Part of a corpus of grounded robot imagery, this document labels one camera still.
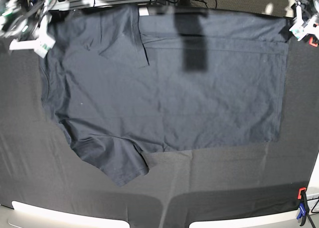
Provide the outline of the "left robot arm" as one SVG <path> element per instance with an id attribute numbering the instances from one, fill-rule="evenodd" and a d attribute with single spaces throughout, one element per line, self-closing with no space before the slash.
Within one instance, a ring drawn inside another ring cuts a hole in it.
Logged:
<path id="1" fill-rule="evenodd" d="M 310 36 L 309 45 L 319 46 L 319 0 L 295 0 L 294 19 L 289 32 L 297 39 Z"/>

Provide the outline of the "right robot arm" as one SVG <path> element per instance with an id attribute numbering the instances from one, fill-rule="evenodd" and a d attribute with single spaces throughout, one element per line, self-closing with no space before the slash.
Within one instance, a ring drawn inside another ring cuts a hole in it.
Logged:
<path id="1" fill-rule="evenodd" d="M 0 0 L 0 41 L 7 51 L 32 50 L 45 58 L 55 39 L 48 33 L 57 0 Z"/>

